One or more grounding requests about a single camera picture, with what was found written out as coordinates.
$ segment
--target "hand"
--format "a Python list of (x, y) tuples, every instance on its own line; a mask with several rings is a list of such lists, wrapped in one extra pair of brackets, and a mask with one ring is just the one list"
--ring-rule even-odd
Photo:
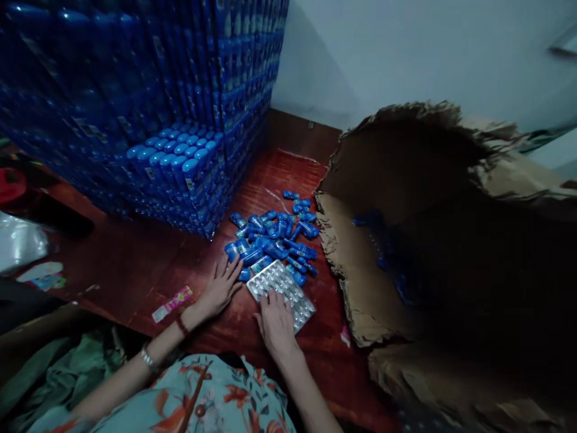
[(239, 259), (240, 256), (236, 256), (228, 267), (227, 258), (216, 262), (204, 293), (195, 304), (188, 307), (189, 309), (194, 309), (202, 317), (202, 320), (207, 320), (220, 314), (237, 290), (242, 287), (242, 282), (236, 281), (243, 264), (243, 260), (240, 259), (239, 261)]
[(277, 365), (292, 362), (302, 352), (295, 340), (290, 301), (284, 302), (283, 295), (272, 290), (268, 297), (260, 297), (260, 307), (262, 314), (255, 313), (254, 317), (264, 345)]

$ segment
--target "wrist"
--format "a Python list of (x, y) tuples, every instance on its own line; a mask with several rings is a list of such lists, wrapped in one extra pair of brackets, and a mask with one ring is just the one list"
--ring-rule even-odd
[(180, 315), (180, 319), (182, 320), (182, 324), (185, 326), (188, 332), (191, 332), (205, 320), (202, 314), (199, 313), (196, 305), (191, 305), (186, 310), (184, 310)]
[(307, 368), (305, 354), (299, 347), (286, 354), (273, 355), (273, 359), (283, 375), (293, 374)]

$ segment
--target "torn cardboard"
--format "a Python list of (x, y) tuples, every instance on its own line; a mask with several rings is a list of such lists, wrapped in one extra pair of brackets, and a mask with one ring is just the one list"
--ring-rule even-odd
[[(513, 371), (517, 382), (539, 382), (544, 395), (566, 392), (574, 383), (564, 376), (573, 360), (563, 353), (575, 328), (570, 252), (577, 245), (577, 183), (516, 153), (524, 142), (514, 124), (462, 119), (459, 107), (448, 102), (389, 106), (342, 134), (316, 191), (317, 217), (358, 346), (401, 337), (414, 342), (404, 351), (423, 342), (456, 348), (465, 360)], [(406, 236), (424, 264), (434, 294), (428, 310), (400, 301), (376, 266), (366, 234), (352, 224), (354, 216), (374, 208)], [(469, 427), (541, 431), (533, 424), (548, 423), (526, 404), (538, 401), (529, 391), (509, 395), (491, 377), (468, 388), (449, 368), (430, 381), (429, 362), (437, 365), (437, 354), (444, 352), (424, 353), (410, 377), (400, 380), (388, 373), (391, 349), (378, 349), (371, 356), (373, 378), (390, 394), (411, 394), (457, 414), (453, 421)], [(397, 357), (394, 365), (401, 368), (405, 359)], [(460, 398), (451, 403), (454, 395)], [(557, 419), (549, 406), (543, 408)], [(537, 420), (528, 423), (531, 416)], [(563, 431), (562, 422), (552, 425)]]

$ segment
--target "floral shirt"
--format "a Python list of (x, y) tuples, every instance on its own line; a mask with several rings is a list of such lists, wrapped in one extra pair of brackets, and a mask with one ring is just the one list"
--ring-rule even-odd
[(64, 407), (49, 410), (30, 432), (177, 432), (186, 407), (202, 381), (187, 432), (293, 433), (287, 396), (262, 369), (242, 357), (248, 374), (215, 355), (191, 355), (165, 370), (150, 388), (115, 408), (96, 425), (71, 415)]

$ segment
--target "silver bracelet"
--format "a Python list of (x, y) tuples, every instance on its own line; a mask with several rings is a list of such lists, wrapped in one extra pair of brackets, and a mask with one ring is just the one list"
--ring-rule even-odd
[(140, 351), (140, 354), (142, 355), (142, 359), (144, 360), (144, 363), (148, 366), (148, 368), (153, 373), (159, 374), (160, 369), (156, 366), (156, 364), (154, 363), (154, 361), (152, 360), (152, 358), (150, 357), (150, 355), (146, 351), (147, 346), (148, 346), (148, 343), (144, 343), (144, 345), (142, 346), (142, 350)]

